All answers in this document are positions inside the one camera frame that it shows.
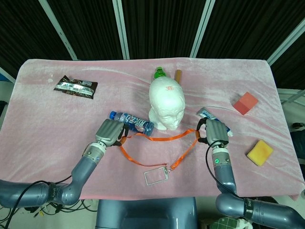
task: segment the bottle cap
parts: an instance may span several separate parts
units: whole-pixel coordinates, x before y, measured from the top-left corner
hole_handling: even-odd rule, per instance
[[[116,112],[115,111],[111,111],[110,115],[109,115],[109,118],[110,119],[114,119],[115,115],[116,115]]]

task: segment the gray robot arm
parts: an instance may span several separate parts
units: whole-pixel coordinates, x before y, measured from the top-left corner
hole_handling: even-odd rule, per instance
[[[36,184],[22,196],[18,207],[41,206],[47,202],[72,205],[77,202],[81,190],[91,173],[106,152],[121,138],[124,131],[123,123],[106,119],[96,133],[96,142],[90,143],[83,157],[74,167],[70,184]],[[13,208],[20,194],[30,183],[14,183],[0,180],[0,204],[6,208]]]
[[[217,209],[224,215],[230,217],[243,217],[260,225],[276,229],[305,229],[305,219],[293,208],[288,206],[239,198],[236,194],[236,184],[232,171],[231,161],[226,145],[229,142],[226,127],[223,123],[215,120],[206,120],[206,142],[210,145],[217,140],[219,143],[212,145],[212,159],[214,173],[217,180],[226,188],[217,185],[222,192],[216,199]]]

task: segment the orange lanyard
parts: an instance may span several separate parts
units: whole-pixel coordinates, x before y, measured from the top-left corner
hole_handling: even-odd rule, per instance
[[[122,137],[122,139],[120,140],[121,144],[123,145],[125,143],[125,141],[127,140],[127,138],[132,138],[133,136],[143,136],[145,138],[147,138],[148,140],[150,141],[156,141],[156,142],[164,142],[164,141],[172,141],[172,140],[176,140],[178,138],[181,138],[181,137],[184,137],[192,132],[195,132],[195,136],[196,136],[196,139],[193,141],[192,145],[185,151],[185,153],[178,159],[176,160],[171,166],[171,170],[174,170],[178,167],[178,165],[182,162],[182,160],[189,154],[189,152],[191,151],[191,149],[194,148],[194,146],[196,145],[197,143],[197,140],[200,138],[200,133],[199,131],[197,130],[194,130],[194,129],[188,129],[187,131],[185,131],[184,133],[180,134],[180,135],[176,135],[176,136],[173,136],[173,137],[148,137],[144,134],[141,134],[141,133],[136,133],[132,136],[129,136],[129,137]],[[128,153],[126,152],[126,150],[123,148],[123,146],[120,146],[120,149],[123,153],[123,155],[128,159],[130,160],[131,162],[137,164],[137,165],[140,165],[140,166],[145,166],[145,167],[153,167],[153,166],[167,166],[166,163],[162,163],[162,164],[156,164],[156,165],[143,165],[141,164],[140,162],[134,160],[131,156],[128,155]]]

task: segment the table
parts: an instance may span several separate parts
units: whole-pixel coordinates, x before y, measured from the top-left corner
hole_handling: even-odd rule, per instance
[[[233,131],[228,150],[240,196],[300,194],[305,187],[304,179],[272,72],[267,62],[261,60],[28,60],[18,73],[0,131],[0,179],[59,181],[69,176],[111,110],[148,119],[148,91],[157,66],[162,66],[170,77],[176,69],[183,71],[180,83],[186,109],[177,130],[155,130],[153,137],[173,136],[195,128],[199,120],[196,112],[205,106]],[[54,91],[64,75],[98,82],[94,99]],[[247,91],[259,102],[246,115],[241,115],[232,104]],[[190,134],[175,141],[156,143],[134,137],[124,146],[134,159],[144,164],[170,164],[194,138]],[[262,167],[245,155],[258,139],[274,149]],[[205,165],[206,149],[207,145],[197,144],[169,174],[168,181],[148,187],[143,173],[149,168],[128,161],[118,147],[110,147],[84,186],[81,198],[216,196],[220,192]]]

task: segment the metal frame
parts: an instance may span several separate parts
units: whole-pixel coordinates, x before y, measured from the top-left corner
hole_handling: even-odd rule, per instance
[[[305,32],[305,18],[272,53],[267,62],[271,66]]]
[[[198,30],[195,36],[195,40],[193,43],[193,47],[191,50],[191,54],[190,57],[191,58],[196,58],[206,26],[208,24],[208,21],[210,19],[211,13],[212,13],[212,9],[214,7],[215,4],[215,0],[206,0],[205,1],[205,5],[203,8],[203,12],[201,15],[201,19],[198,25]]]
[[[65,45],[68,53],[70,54],[72,60],[77,61],[77,56],[72,48],[72,46],[70,45],[66,35],[64,34],[61,25],[59,25],[50,5],[48,4],[47,0],[38,0],[40,5],[42,6],[43,10],[45,11],[45,13],[47,14],[48,18],[50,19],[52,25],[54,26],[56,32],[58,33],[59,37],[61,38],[63,44]]]
[[[14,77],[12,77],[10,74],[8,74],[8,72],[1,67],[0,67],[0,73],[2,75],[4,75],[4,77],[7,78],[12,83],[16,83],[16,80],[14,79]]]
[[[114,9],[116,24],[118,27],[123,59],[129,60],[130,57],[129,57],[129,49],[127,43],[127,36],[126,36],[122,0],[112,0],[112,4]]]
[[[304,103],[297,101],[298,98],[304,97],[305,98],[305,89],[299,90],[299,91],[291,91],[291,90],[285,90],[285,89],[277,89],[277,92],[279,94],[290,94],[291,96],[288,99],[282,99],[281,104],[285,105],[286,103],[295,103],[301,106],[305,106]]]

